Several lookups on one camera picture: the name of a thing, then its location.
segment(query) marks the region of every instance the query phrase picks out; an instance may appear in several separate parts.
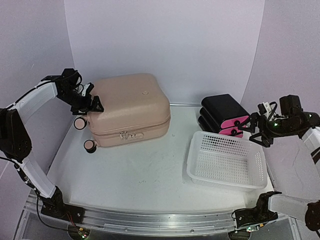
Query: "white plastic basket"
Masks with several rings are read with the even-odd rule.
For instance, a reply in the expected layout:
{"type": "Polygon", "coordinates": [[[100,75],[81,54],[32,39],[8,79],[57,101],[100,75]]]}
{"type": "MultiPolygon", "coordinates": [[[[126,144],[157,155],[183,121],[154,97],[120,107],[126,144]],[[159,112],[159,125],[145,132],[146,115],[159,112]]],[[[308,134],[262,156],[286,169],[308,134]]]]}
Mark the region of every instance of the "white plastic basket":
{"type": "Polygon", "coordinates": [[[191,140],[187,174],[196,184],[249,192],[267,186],[262,147],[246,139],[197,131],[191,140]]]}

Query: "perforated basket bottom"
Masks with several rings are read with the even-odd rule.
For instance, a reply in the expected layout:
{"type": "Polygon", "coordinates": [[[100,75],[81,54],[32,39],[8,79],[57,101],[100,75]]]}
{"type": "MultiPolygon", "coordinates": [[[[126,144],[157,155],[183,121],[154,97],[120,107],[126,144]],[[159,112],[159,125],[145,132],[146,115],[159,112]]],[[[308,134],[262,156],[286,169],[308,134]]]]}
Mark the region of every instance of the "perforated basket bottom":
{"type": "Polygon", "coordinates": [[[252,184],[246,159],[216,153],[198,153],[195,175],[229,183],[252,184]]]}

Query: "suitcase wheel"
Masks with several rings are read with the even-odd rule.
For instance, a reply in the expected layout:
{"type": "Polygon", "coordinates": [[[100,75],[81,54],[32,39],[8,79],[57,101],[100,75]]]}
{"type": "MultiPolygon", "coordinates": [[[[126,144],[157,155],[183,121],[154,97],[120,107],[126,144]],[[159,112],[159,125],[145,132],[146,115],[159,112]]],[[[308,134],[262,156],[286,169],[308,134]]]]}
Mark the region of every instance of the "suitcase wheel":
{"type": "Polygon", "coordinates": [[[83,144],[84,149],[89,153],[93,154],[97,150],[97,145],[93,140],[87,140],[83,144]]]}
{"type": "Polygon", "coordinates": [[[74,120],[73,125],[76,129],[82,130],[87,126],[87,120],[82,117],[78,117],[74,120]]]}

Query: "pink suitcase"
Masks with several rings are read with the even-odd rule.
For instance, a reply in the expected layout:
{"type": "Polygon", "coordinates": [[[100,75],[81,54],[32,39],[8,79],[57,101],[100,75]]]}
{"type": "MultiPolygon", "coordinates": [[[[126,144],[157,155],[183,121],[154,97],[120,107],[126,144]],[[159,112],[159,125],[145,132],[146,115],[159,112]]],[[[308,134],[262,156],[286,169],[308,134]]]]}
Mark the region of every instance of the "pink suitcase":
{"type": "Polygon", "coordinates": [[[88,112],[74,121],[78,130],[88,125],[92,132],[94,140],[84,143],[88,153],[97,147],[158,138],[168,131],[170,103],[151,74],[102,79],[91,94],[99,96],[104,112],[88,112]]]}

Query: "white wall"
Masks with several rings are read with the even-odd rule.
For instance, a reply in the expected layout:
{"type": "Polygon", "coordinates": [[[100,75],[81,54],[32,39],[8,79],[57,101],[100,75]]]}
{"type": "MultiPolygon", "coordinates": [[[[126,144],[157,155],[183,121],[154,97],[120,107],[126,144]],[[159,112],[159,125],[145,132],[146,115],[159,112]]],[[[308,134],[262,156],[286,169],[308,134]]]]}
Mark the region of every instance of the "white wall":
{"type": "MultiPolygon", "coordinates": [[[[320,2],[267,0],[252,73],[242,99],[249,112],[262,102],[298,95],[305,111],[320,113],[320,2]]],[[[320,198],[320,178],[297,136],[276,138],[265,150],[285,194],[320,198]]],[[[318,239],[300,223],[303,239],[318,239]]]]}
{"type": "Polygon", "coordinates": [[[152,73],[172,103],[240,101],[264,0],[65,0],[75,67],[86,81],[152,73]]]}
{"type": "MultiPolygon", "coordinates": [[[[17,100],[45,76],[74,67],[63,0],[3,0],[0,22],[0,108],[17,100]]],[[[70,126],[69,110],[54,99],[26,126],[34,156],[45,171],[70,126]]],[[[13,165],[0,160],[1,240],[12,239],[29,191],[13,165]]]]}

